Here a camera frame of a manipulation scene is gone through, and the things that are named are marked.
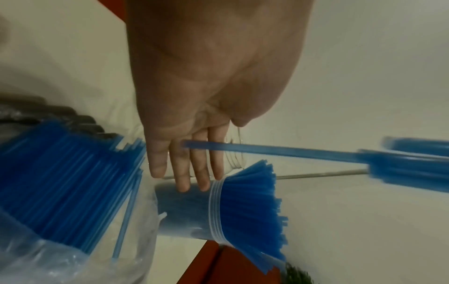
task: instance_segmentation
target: plastic wrapper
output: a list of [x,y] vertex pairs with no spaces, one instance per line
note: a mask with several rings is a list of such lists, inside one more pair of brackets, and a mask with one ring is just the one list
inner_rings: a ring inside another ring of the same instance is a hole
[[0,208],[0,283],[134,284],[143,283],[159,226],[153,180],[144,177],[121,253],[112,259],[127,203],[89,256],[41,239]]

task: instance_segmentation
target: bag of straws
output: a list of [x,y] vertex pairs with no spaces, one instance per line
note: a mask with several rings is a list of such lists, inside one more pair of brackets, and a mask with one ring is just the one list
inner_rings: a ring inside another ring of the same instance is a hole
[[159,226],[144,157],[56,121],[0,144],[0,283],[143,281]]

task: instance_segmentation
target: single blue straw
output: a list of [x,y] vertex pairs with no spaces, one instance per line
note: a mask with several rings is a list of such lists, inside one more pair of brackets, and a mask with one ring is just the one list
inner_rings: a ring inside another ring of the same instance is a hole
[[227,144],[206,141],[184,140],[182,145],[190,149],[205,149],[213,151],[243,152],[252,154],[296,157],[305,159],[330,160],[347,163],[365,163],[360,160],[359,153],[315,150],[305,148],[290,148],[277,146]]
[[125,239],[126,230],[128,229],[128,225],[131,220],[132,211],[134,209],[134,205],[136,204],[137,193],[139,192],[140,181],[142,180],[142,175],[137,175],[134,180],[134,184],[132,186],[130,200],[128,202],[128,206],[126,207],[125,216],[123,217],[122,227],[120,228],[120,232],[118,233],[118,238],[116,242],[116,247],[114,248],[114,252],[112,254],[112,260],[118,259],[120,256],[120,251],[122,250],[123,241]]

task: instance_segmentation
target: human hand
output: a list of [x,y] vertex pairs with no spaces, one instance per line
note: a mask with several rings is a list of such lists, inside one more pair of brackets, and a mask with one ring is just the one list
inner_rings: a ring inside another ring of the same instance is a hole
[[[210,187],[204,150],[183,139],[223,142],[230,121],[242,127],[268,111],[299,59],[313,0],[128,0],[131,69],[148,162],[161,178],[170,154],[179,191],[190,162]],[[210,152],[214,177],[223,153]]]

